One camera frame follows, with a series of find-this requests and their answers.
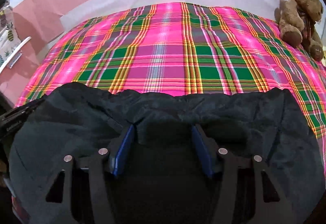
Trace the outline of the black puffer jacket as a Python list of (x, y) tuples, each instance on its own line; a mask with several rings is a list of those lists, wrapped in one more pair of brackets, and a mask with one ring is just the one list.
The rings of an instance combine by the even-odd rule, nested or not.
[[(286, 89), (173, 97), (73, 82), (41, 98), (9, 153), (24, 223), (302, 223), (325, 191), (317, 140)], [(130, 125), (114, 176), (112, 140)]]

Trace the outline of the pineapple print fabric organizer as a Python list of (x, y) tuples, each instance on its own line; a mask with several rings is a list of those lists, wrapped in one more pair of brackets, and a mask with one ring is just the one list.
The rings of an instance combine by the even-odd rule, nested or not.
[(1, 38), (0, 38), (0, 73), (7, 67), (11, 69), (22, 56), (22, 48), (31, 39), (30, 36), (23, 40), (18, 37), (13, 8), (10, 0), (5, 0), (1, 6)]

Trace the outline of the pink plaid bed sheet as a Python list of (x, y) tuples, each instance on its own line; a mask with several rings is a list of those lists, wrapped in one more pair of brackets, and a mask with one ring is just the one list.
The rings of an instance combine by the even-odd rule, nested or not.
[(162, 3), (81, 22), (50, 49), (16, 104), (70, 82), (172, 96), (288, 89), (325, 157), (325, 67), (283, 42), (275, 21), (238, 8)]

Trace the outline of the brown teddy bear santa hat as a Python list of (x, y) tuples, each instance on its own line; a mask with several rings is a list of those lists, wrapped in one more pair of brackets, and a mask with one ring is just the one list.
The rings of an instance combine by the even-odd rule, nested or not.
[(315, 29), (323, 14), (320, 0), (280, 0), (280, 38), (290, 46), (302, 46), (317, 62), (323, 57), (322, 41)]

